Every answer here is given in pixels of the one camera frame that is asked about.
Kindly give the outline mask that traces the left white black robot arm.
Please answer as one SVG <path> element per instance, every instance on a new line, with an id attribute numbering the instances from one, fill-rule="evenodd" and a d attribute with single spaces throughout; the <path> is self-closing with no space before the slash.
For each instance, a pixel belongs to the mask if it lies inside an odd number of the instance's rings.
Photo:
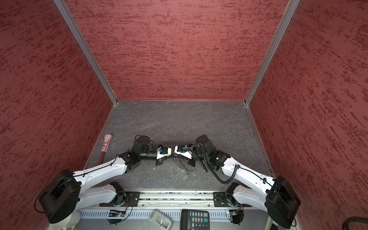
<path id="1" fill-rule="evenodd" d="M 60 171 L 37 198 L 42 213 L 50 224 L 55 224 L 88 206 L 100 203 L 121 204 L 124 190 L 118 183 L 112 182 L 105 187 L 96 185 L 132 171 L 140 165 L 142 159 L 154 159 L 160 164 L 171 154 L 171 148 L 155 146 L 149 137 L 139 136 L 131 149 L 117 154 L 109 162 L 81 171 Z"/>

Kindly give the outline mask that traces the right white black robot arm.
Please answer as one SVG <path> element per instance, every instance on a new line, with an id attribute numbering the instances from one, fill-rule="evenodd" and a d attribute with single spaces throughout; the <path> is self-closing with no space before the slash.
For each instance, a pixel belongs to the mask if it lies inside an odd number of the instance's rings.
<path id="1" fill-rule="evenodd" d="M 174 154 L 197 160 L 222 184 L 237 180 L 239 185 L 232 190 L 232 197 L 238 204 L 265 211 L 284 229 L 296 227 L 301 200 L 284 177 L 274 178 L 252 170 L 216 149 L 206 135 L 198 137 L 194 145 L 175 146 Z"/>

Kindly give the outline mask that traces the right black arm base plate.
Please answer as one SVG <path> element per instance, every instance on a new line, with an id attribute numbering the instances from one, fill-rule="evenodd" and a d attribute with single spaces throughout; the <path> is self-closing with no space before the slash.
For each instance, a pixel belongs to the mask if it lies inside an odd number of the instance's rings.
<path id="1" fill-rule="evenodd" d="M 241 206 L 232 194 L 226 192 L 214 192 L 213 200 L 215 207 L 239 208 Z"/>

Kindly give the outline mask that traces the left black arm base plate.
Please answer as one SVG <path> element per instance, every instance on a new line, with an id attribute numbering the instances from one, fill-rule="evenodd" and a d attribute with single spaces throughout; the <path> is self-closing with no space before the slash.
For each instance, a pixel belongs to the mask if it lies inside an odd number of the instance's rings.
<path id="1" fill-rule="evenodd" d="M 128 205 L 136 207 L 138 205 L 140 195 L 140 192 L 119 192 L 111 203 L 115 207 L 126 207 Z"/>

